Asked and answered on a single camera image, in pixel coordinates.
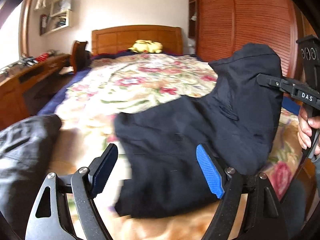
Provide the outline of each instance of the yellow toy on shelf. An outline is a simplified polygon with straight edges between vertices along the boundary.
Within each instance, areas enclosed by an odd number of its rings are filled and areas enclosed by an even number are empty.
[[[159,42],[137,40],[129,50],[136,53],[161,53],[162,44]]]

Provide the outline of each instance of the human hand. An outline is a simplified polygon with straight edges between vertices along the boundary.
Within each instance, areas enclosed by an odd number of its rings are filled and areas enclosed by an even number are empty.
[[[307,111],[303,106],[300,107],[299,111],[299,125],[298,125],[298,140],[303,149],[311,148],[311,139],[312,135],[311,127],[315,129],[320,128],[320,116],[312,117],[308,120]],[[320,141],[315,149],[315,154],[320,154]]]

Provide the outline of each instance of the metal screw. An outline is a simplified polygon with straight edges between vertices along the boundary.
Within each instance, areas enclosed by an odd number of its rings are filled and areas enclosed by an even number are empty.
[[[260,179],[266,179],[267,178],[267,175],[263,172],[259,173],[259,177]]]
[[[235,174],[235,172],[236,172],[235,168],[232,168],[232,167],[227,168],[227,173]]]
[[[54,178],[54,176],[56,176],[56,174],[54,172],[50,172],[48,175],[47,175],[47,178],[48,179],[52,179]]]
[[[87,167],[82,167],[82,168],[79,169],[79,173],[80,173],[80,174],[84,174],[84,173],[86,173],[87,171],[88,171],[88,168],[87,168]]]

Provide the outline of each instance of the person's leg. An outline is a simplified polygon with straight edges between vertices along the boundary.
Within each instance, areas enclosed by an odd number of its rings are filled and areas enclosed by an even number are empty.
[[[291,239],[301,231],[305,218],[306,193],[300,180],[295,179],[291,182],[281,207],[287,225],[288,236]]]

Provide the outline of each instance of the dark blue gripper pad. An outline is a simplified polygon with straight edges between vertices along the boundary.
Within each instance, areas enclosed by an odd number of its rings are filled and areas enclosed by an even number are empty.
[[[224,195],[221,174],[201,144],[197,146],[196,157],[211,193],[221,199]]]

